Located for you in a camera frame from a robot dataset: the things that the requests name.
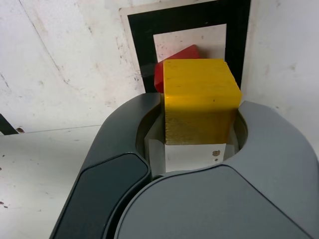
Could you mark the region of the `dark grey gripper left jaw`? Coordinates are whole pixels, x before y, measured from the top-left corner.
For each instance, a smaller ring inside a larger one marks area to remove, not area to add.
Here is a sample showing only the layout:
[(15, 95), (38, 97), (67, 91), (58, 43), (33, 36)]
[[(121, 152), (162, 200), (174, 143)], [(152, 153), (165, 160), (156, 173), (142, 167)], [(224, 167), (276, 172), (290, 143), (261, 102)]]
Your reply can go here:
[(129, 201), (152, 181), (144, 139), (160, 94), (127, 101), (101, 125), (51, 233), (53, 239), (112, 239)]

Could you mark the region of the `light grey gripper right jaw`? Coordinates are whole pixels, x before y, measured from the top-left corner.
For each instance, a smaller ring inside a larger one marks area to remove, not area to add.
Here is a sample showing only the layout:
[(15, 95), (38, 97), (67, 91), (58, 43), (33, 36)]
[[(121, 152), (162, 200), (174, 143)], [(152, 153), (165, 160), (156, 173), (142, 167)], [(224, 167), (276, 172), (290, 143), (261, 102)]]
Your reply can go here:
[(274, 109), (244, 102), (243, 147), (224, 162), (162, 177), (130, 201), (117, 239), (316, 239), (319, 163)]

